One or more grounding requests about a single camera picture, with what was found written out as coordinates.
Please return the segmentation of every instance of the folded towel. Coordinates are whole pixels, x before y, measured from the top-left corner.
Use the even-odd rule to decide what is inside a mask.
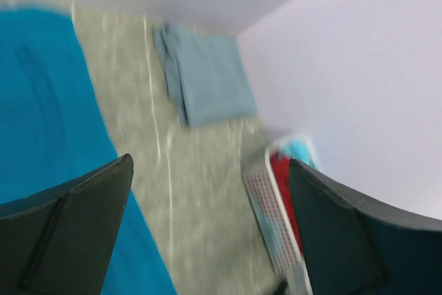
[[[290,142],[280,148],[280,152],[289,158],[300,160],[310,167],[318,169],[318,161],[313,144],[306,135],[297,134]]]
[[[0,10],[0,105],[0,204],[117,157],[67,15]],[[132,193],[102,294],[175,294]]]
[[[234,38],[165,24],[153,30],[169,97],[190,127],[241,115],[256,104]]]

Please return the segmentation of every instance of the light blue towel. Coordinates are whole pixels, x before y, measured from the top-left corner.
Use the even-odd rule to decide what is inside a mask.
[[[0,10],[0,149],[0,204],[117,157],[70,17]],[[132,193],[102,294],[175,294]]]
[[[313,146],[304,135],[297,135],[292,141],[284,144],[280,152],[288,158],[297,159],[305,164],[318,169],[318,162],[315,160]]]
[[[166,24],[153,30],[169,97],[190,127],[255,115],[256,104],[236,40]]]

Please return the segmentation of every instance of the blue towel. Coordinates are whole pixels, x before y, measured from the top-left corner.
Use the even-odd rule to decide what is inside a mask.
[[[0,203],[117,157],[70,17],[0,11],[0,149]],[[102,294],[175,294],[132,193]]]
[[[257,113],[234,38],[166,24],[154,28],[153,39],[181,123],[195,127]]]
[[[292,141],[284,144],[280,152],[289,158],[300,160],[314,169],[318,169],[318,162],[314,157],[313,145],[307,136],[297,135]]]

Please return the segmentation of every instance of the white plastic basket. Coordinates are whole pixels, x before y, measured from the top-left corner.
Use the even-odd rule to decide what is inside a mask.
[[[287,279],[302,273],[305,285],[296,285],[296,288],[300,286],[301,289],[306,289],[308,294],[312,294],[304,259],[270,165],[270,156],[293,140],[304,141],[311,153],[311,159],[316,162],[309,140],[303,135],[295,135],[270,144],[264,154],[243,170],[242,177],[275,273]]]

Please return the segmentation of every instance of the tiled floor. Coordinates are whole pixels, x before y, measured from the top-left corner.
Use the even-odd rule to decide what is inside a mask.
[[[72,13],[108,132],[133,156],[135,197],[178,293],[263,294],[274,277],[240,177],[240,158],[265,144],[260,120],[181,127],[146,18],[50,3]]]

